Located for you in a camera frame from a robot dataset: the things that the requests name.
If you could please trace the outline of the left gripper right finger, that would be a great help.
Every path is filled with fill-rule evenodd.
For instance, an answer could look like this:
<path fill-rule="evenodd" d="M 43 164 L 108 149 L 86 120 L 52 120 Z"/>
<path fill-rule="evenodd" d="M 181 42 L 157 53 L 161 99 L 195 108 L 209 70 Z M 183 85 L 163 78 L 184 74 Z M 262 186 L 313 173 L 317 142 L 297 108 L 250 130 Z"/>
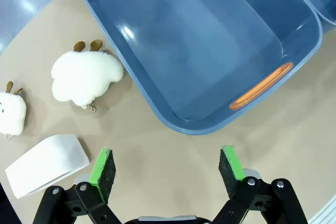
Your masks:
<path fill-rule="evenodd" d="M 218 169 L 229 200 L 212 223 L 242 223 L 249 211 L 260 212 L 266 223 L 308 222 L 290 181 L 277 178 L 268 184 L 248 176 L 233 146 L 221 148 Z"/>

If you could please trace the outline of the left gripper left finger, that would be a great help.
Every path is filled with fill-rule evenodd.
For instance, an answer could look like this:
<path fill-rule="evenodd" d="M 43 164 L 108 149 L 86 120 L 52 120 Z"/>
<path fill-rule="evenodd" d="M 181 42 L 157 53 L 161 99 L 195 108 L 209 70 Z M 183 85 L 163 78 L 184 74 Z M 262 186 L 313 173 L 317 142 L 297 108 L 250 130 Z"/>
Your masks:
<path fill-rule="evenodd" d="M 103 148 L 87 181 L 67 190 L 61 186 L 45 190 L 33 223 L 75 223 L 79 216 L 88 216 L 92 223 L 120 223 L 108 206 L 115 173 L 113 152 Z"/>

